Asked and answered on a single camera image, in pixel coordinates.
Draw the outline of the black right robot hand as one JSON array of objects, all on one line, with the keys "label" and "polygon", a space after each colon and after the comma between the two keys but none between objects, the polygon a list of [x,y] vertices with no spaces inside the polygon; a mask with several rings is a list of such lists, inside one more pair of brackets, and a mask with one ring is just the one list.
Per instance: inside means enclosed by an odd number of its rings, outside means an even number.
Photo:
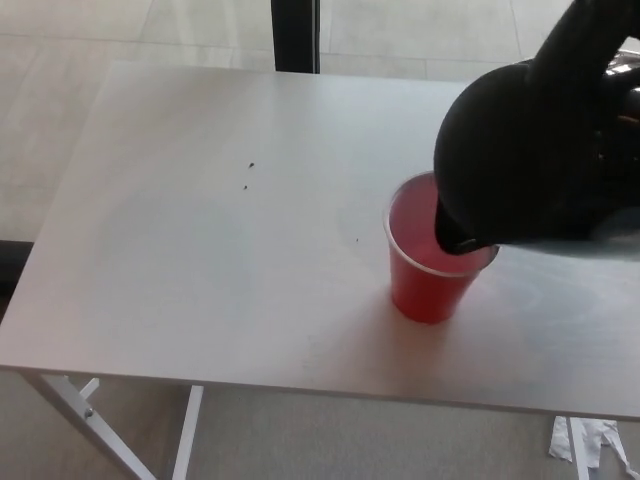
[{"label": "black right robot hand", "polygon": [[639,204],[639,53],[619,50],[601,82],[599,159],[605,190]]}]

